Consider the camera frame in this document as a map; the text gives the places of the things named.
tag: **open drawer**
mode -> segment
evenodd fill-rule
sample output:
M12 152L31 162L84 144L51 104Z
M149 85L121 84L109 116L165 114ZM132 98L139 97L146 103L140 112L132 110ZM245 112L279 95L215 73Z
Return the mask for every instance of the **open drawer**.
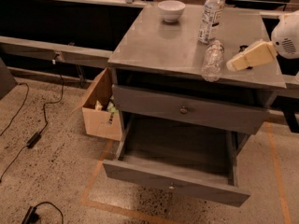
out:
M118 85L112 90L121 111L234 132L256 134L268 115L265 108L223 100Z
M104 160L107 176L240 206L249 193L237 187L230 132L167 119L134 119L117 158Z

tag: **drawer front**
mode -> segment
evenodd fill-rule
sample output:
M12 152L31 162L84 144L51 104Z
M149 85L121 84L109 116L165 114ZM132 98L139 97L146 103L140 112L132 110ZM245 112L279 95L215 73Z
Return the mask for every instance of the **drawer front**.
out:
M249 197L248 192L234 186L211 183L182 175L166 175L156 170L153 171L122 161L104 160L103 165L107 176L110 178L156 189L171 190L177 194L216 203L240 206Z
M266 119L266 109L219 101L113 86L121 111L256 134Z

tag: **cardboard box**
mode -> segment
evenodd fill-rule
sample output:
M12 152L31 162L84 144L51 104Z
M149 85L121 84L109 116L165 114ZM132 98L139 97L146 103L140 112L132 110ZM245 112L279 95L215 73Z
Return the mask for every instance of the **cardboard box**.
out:
M111 95L111 71L106 68L94 79L74 111L82 108L87 134L120 141L122 137L120 115L112 115L104 110L95 110L96 101L105 107Z

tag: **black cable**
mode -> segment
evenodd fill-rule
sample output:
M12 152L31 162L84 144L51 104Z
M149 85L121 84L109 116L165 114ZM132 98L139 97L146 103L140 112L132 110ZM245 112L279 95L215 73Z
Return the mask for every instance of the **black cable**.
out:
M42 204L50 204L51 206L53 206L60 213L60 215L62 216L62 224L64 224L64 214L56 205L54 205L53 203L45 201L45 202L42 202L42 203L39 203L38 205L36 205L35 208L38 208L38 206L40 206Z
M19 153L17 154L16 158L10 163L10 165L7 167L7 169L12 165L12 163L19 157L19 155L21 154L22 150L25 149L27 146L24 146L21 148L21 150L19 151ZM7 171L7 169L2 173L1 177L0 177L0 183L2 182L2 177L4 175L4 173Z
M26 92L26 95L25 95L25 98L21 104L21 107L19 108L19 110L17 111L17 113L13 116L13 118L10 120L10 123L8 124L8 126L2 131L0 132L0 137L3 135L3 133L9 128L9 126L11 125L12 121L17 117L17 115L19 114L20 110L22 109L22 107L24 106L26 100L27 100L27 97L28 97L28 93L29 93L29 86L27 83L20 83L19 85L25 85L27 87L27 92Z
M48 120L47 120L47 115L46 115L46 105L53 105L53 104L58 104L62 101L63 97L64 97L64 79L62 77L61 74L59 74L61 80L62 80L62 91L61 91L61 96L59 98L59 100L57 101L53 101L53 102L46 102L43 104L43 112L44 112L44 119L45 119L45 126L41 129L41 131L39 132L39 134L42 134L43 131L46 129L46 127L48 126Z

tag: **power cord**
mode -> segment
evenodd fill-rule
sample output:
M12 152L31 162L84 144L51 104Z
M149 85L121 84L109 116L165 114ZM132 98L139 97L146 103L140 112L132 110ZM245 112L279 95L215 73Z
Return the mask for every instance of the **power cord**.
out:
M6 170L1 174L1 177L0 177L0 183L2 182L2 177L3 175L5 174L5 172L8 170L8 168L12 165L12 163L19 157L20 153L26 148L32 148L35 146L35 144L38 142L38 140L41 138L41 134L42 132L46 129L46 127L48 126L48 120L47 120L47 115L46 115L46 105L52 105L52 104L57 104L57 103L60 103L63 99L63 96L64 96L64 79L62 77L61 74L59 74L61 80L62 80L62 91L61 91L61 97L59 98L59 100L57 101L54 101L54 102L46 102L43 104L43 112L44 112L44 118L45 118L45 126L42 128L42 130L40 132L36 132L28 141L27 141L27 144L26 146L22 147L21 150L19 151L19 153L17 154L16 158L10 163L10 165L6 168Z
M8 126L2 131L0 132L0 137L3 135L3 133L10 127L12 121L17 117L17 115L19 114L20 110L23 108L23 106L25 105L25 102L27 100L27 97L28 97L28 93L29 93L29 86L27 83L19 83L19 85L25 85L27 87L27 92L26 92L26 95L25 95L25 98L21 104L21 107L18 109L17 113L13 116L13 118L10 120L10 123L8 124Z
M36 214L36 209L38 208L38 206L40 206L42 204L50 204L51 206L53 206L60 213L60 215L62 217L62 224L64 224L64 214L63 214L63 212L56 205L54 205L51 202L42 202L42 203L39 203L36 206L30 206L27 213L26 213L26 216L25 216L25 218L24 218L24 220L22 221L21 224L30 224L30 223L37 222L39 217Z

